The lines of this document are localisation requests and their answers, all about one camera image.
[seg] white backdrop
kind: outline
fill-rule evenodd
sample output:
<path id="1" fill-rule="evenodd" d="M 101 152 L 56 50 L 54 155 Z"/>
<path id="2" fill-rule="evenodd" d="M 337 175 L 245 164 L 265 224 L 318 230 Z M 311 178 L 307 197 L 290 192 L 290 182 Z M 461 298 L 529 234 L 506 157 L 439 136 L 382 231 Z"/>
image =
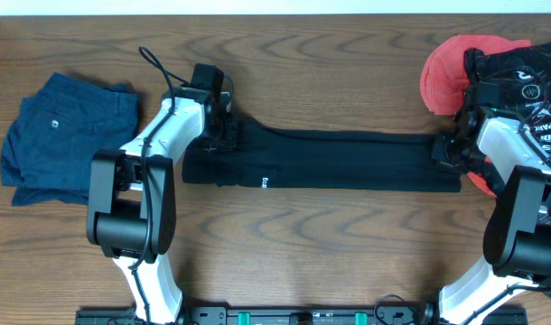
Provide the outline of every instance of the white backdrop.
<path id="1" fill-rule="evenodd" d="M 515 13 L 551 13 L 551 0 L 0 0 L 0 15 Z"/>

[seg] wooden tabletop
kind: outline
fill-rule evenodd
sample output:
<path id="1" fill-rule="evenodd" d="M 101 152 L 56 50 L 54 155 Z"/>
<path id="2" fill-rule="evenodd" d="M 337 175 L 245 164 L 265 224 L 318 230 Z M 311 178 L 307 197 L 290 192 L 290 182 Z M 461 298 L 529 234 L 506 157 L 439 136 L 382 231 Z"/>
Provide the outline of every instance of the wooden tabletop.
<path id="1" fill-rule="evenodd" d="M 166 85 L 140 44 L 185 78 L 196 62 L 217 64 L 237 107 L 266 125 L 433 134 L 451 123 L 427 111 L 420 72 L 458 33 L 549 42 L 551 15 L 0 18 L 0 149 L 21 98 L 55 71 L 129 83 L 145 126 Z M 478 260 L 494 209 L 465 178 L 461 193 L 217 188 L 183 184 L 179 168 L 175 278 L 191 299 L 234 306 L 434 298 Z M 86 207 L 12 208 L 13 193 L 0 186 L 0 324 L 70 324 L 81 307 L 134 302 L 87 241 Z M 512 302 L 551 324 L 543 294 Z"/>

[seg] folded navy cloth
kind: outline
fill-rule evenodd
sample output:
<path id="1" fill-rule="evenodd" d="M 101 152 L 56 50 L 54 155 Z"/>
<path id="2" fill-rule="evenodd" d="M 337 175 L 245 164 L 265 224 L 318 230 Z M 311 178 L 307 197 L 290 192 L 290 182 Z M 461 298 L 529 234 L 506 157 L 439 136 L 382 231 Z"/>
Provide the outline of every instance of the folded navy cloth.
<path id="1" fill-rule="evenodd" d="M 0 161 L 1 183 L 17 187 L 13 206 L 87 204 L 91 159 L 133 139 L 138 101 L 125 85 L 100 88 L 58 73 L 23 99 Z"/>

